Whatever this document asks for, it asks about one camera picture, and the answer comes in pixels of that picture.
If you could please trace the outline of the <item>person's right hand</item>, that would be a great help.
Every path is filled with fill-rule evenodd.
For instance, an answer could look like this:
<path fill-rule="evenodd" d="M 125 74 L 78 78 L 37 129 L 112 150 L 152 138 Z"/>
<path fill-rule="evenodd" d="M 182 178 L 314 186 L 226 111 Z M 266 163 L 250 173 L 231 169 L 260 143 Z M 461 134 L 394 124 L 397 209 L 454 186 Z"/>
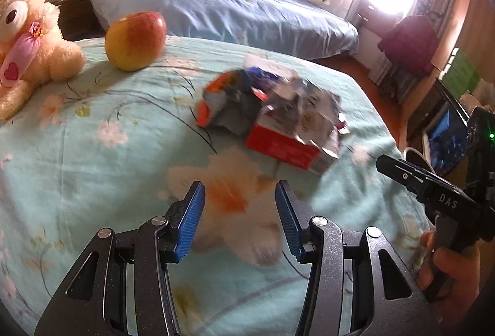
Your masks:
<path fill-rule="evenodd" d="M 431 263 L 446 274 L 451 285 L 440 291 L 431 303 L 437 322 L 444 335 L 451 335 L 466 316 L 471 305 L 479 295 L 480 285 L 480 250 L 474 245 L 470 255 L 461 255 L 447 248 L 438 248 L 435 252 L 435 231 L 424 232 L 420 245 L 427 254 L 415 277 L 418 287 L 424 291 L 434 279 Z"/>

